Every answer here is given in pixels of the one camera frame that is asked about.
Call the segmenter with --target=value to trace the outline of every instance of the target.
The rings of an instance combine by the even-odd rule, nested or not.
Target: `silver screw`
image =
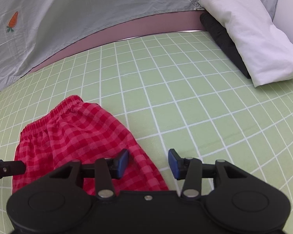
[[[145,199],[146,201],[150,201],[150,200],[153,199],[153,197],[152,197],[151,195],[146,195],[146,196],[144,197],[144,199]]]
[[[200,193],[199,191],[195,190],[195,189],[187,189],[183,191],[183,195],[188,197],[188,198],[194,198],[196,196],[198,196]]]
[[[112,190],[109,189],[103,189],[101,191],[98,192],[98,195],[101,198],[110,198],[114,195],[114,192]]]

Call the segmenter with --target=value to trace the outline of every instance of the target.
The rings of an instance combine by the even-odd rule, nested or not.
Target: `blue gripper pad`
[[[174,175],[174,178],[178,179],[180,177],[180,171],[178,169],[178,161],[174,157],[171,150],[168,151],[168,163],[169,163],[169,167],[172,171],[172,174]]]
[[[118,160],[117,177],[121,178],[127,168],[129,152],[126,150]]]

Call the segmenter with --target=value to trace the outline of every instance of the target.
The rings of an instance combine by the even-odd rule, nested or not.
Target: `gingham fabric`
[[[73,159],[94,163],[115,157],[123,148],[129,150],[130,160],[124,176],[113,180],[116,193],[168,190],[153,162],[115,117],[97,104],[70,96],[21,132],[15,160],[26,164],[26,172],[13,177],[13,192]],[[95,193],[94,182],[84,179],[88,194]]]

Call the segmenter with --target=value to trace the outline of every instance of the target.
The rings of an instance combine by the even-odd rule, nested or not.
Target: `pink strip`
[[[65,57],[118,40],[165,32],[204,30],[200,22],[201,14],[202,11],[169,12],[137,18],[111,26],[63,48],[44,62],[32,68],[28,74]]]

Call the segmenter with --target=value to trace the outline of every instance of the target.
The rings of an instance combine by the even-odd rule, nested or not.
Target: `folded clothing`
[[[70,96],[21,132],[15,160],[26,164],[26,172],[13,176],[13,192],[73,159],[94,163],[113,158],[124,148],[130,159],[123,177],[113,179],[116,193],[168,190],[158,169],[124,125],[99,105]],[[83,189],[90,195],[95,193],[94,182],[93,178],[84,180]]]
[[[235,43],[255,87],[293,78],[293,44],[260,0],[199,0]]]
[[[206,31],[212,36],[215,43],[220,47],[224,54],[232,61],[232,63],[250,79],[246,66],[239,54],[236,45],[230,38],[225,27],[223,27],[211,14],[207,11],[200,15],[200,21]]]

